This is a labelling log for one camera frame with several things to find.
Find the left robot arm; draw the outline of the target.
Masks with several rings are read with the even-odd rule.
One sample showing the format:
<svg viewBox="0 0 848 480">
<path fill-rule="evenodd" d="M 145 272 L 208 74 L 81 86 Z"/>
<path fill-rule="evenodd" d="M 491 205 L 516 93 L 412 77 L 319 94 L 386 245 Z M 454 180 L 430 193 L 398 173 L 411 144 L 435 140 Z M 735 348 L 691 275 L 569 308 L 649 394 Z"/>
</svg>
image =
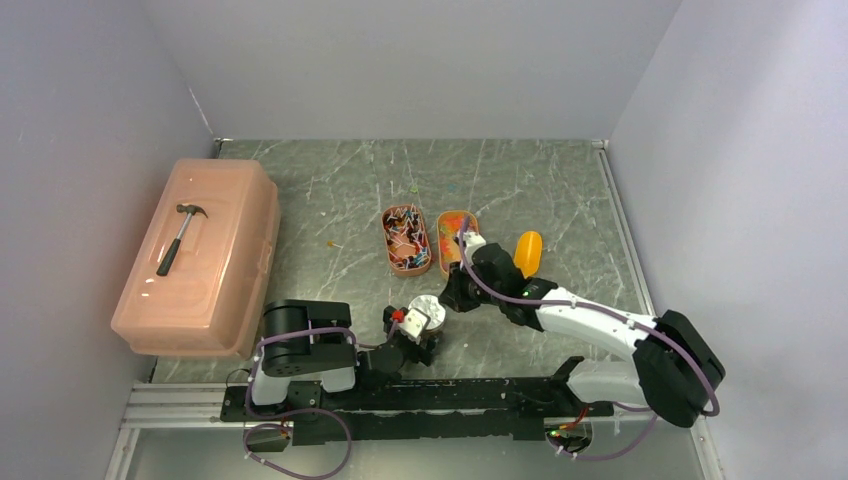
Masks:
<svg viewBox="0 0 848 480">
<path fill-rule="evenodd" d="M 317 374 L 325 393 L 376 390 L 399 381 L 408 364 L 431 365 L 446 310 L 433 295 L 420 295 L 406 307 L 389 305 L 382 313 L 385 339 L 376 345 L 356 338 L 350 306 L 343 302 L 272 302 L 262 321 L 247 404 L 261 419 L 272 420 L 285 411 L 295 378 Z"/>
</svg>

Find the orange plastic scoop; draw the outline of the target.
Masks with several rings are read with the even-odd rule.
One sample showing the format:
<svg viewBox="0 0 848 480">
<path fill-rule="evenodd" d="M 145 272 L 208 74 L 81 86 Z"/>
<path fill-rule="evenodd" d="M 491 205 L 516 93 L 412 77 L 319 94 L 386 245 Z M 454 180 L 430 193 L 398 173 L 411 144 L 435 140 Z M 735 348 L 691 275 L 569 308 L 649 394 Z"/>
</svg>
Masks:
<svg viewBox="0 0 848 480">
<path fill-rule="evenodd" d="M 513 261 L 525 278 L 532 277 L 539 271 L 542 251 L 543 240 L 539 232 L 526 231 L 518 239 Z"/>
</svg>

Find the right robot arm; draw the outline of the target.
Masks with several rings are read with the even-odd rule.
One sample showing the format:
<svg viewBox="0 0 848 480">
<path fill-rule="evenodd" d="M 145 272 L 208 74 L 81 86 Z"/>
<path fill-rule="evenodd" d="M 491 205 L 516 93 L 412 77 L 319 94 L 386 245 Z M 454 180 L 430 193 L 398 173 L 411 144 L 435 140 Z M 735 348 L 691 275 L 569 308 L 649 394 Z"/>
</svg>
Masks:
<svg viewBox="0 0 848 480">
<path fill-rule="evenodd" d="M 583 360 L 555 383 L 551 401 L 564 415 L 588 403 L 619 402 L 646 406 L 689 428 L 698 417 L 719 412 L 716 389 L 726 370 L 680 312 L 654 317 L 589 301 L 553 281 L 524 276 L 497 243 L 452 263 L 438 300 L 458 313 L 494 305 L 518 326 L 572 336 L 624 360 L 619 369 Z"/>
</svg>

